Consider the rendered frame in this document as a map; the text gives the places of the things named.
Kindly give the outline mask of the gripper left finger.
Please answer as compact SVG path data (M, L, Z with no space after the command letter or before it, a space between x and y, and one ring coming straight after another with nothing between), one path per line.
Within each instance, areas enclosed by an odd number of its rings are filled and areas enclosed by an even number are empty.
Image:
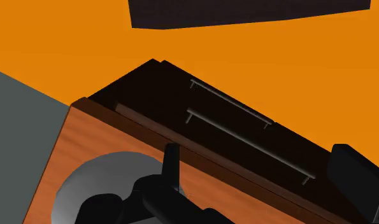
M125 200L112 193L89 197L75 224L135 224L156 218L161 224L235 224L215 209L201 209L179 192L180 145L168 143L162 172L139 178Z

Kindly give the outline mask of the dark robot stand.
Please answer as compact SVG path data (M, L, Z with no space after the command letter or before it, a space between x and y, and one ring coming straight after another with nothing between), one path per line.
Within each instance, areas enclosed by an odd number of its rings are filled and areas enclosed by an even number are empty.
M371 0L128 0L131 25L177 29L269 22L370 9Z

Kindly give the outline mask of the grey round plate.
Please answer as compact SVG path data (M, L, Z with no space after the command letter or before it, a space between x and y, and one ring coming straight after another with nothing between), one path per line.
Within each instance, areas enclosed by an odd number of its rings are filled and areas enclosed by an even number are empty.
M109 153L85 162L56 194L52 224L75 224L82 203L89 197L112 193L125 200L139 178L162 172L162 162L129 151ZM135 224L161 224L156 218Z

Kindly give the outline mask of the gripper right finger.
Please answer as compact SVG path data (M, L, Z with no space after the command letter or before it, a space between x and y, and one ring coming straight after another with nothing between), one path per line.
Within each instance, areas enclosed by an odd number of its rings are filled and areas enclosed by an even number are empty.
M369 224L379 224L379 167L348 144L334 144L327 177Z

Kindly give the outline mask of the brown wooden chest of drawers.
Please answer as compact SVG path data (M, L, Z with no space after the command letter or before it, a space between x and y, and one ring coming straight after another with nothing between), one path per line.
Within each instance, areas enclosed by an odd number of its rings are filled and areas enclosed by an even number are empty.
M162 162L180 145L180 185L235 224L368 224L326 176L330 153L167 61L149 60L69 108L23 224L52 224L56 194L109 153Z

